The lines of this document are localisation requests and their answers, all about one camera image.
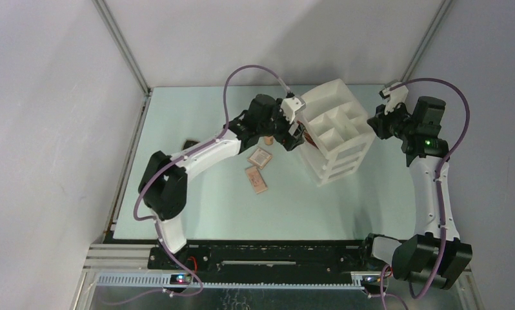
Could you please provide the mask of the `white plastic drawer organizer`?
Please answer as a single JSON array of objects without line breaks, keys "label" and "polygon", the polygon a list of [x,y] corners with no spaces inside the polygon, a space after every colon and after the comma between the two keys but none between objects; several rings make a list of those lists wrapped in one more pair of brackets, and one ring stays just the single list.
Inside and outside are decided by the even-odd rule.
[{"label": "white plastic drawer organizer", "polygon": [[375,134],[364,107],[341,80],[316,86],[301,98],[305,142],[298,147],[318,187],[358,171]]}]

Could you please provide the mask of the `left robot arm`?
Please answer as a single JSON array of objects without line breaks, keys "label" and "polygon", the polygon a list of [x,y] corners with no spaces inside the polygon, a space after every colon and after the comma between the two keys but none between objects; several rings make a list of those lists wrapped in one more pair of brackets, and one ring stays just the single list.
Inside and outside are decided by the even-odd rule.
[{"label": "left robot arm", "polygon": [[272,137],[285,150],[294,150],[304,141],[299,119],[305,107],[303,99],[293,93],[277,99],[258,94],[249,108],[230,120],[216,137],[173,155],[161,151],[151,155],[138,187],[137,202],[152,211],[166,264],[180,269],[188,260],[181,223],[188,184],[220,161],[253,147],[262,137]]}]

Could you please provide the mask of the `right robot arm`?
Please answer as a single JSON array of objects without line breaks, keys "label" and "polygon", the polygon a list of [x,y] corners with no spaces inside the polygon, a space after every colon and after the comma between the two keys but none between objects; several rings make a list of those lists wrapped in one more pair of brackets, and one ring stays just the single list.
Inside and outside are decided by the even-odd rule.
[{"label": "right robot arm", "polygon": [[445,105],[422,96],[413,113],[404,103],[392,110],[381,104],[368,119],[379,139],[395,137],[402,142],[414,185],[416,224],[408,240],[369,234],[361,244],[359,261],[368,270],[388,264],[397,280],[447,290],[470,263],[472,247],[461,242],[450,208],[449,163],[444,159],[449,144],[438,136]]}]

